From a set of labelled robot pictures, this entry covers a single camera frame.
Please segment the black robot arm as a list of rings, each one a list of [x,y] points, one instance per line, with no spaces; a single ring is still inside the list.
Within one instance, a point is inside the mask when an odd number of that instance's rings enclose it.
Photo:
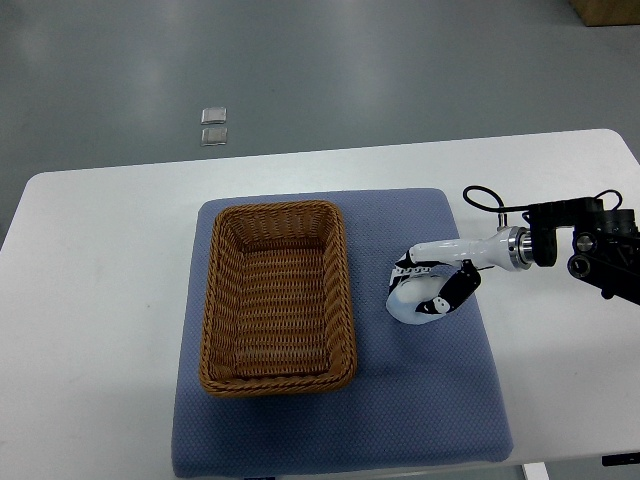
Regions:
[[[552,267],[560,228],[573,231],[570,275],[600,290],[605,299],[639,301],[639,228],[631,209],[607,209],[600,195],[520,207],[526,226],[507,223],[509,208],[494,208],[496,234],[482,240],[418,243],[395,262],[387,311],[398,321],[422,325],[459,308],[494,267],[523,271]]]

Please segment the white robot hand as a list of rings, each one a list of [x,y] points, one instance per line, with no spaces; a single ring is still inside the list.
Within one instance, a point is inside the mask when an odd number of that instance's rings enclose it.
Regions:
[[[534,264],[531,235],[524,227],[505,227],[487,239],[418,243],[394,263],[388,293],[391,294],[402,282],[426,275],[435,264],[461,267],[444,283],[434,298],[417,306],[417,312],[446,315],[460,307],[480,286],[481,276],[477,269],[529,269]]]

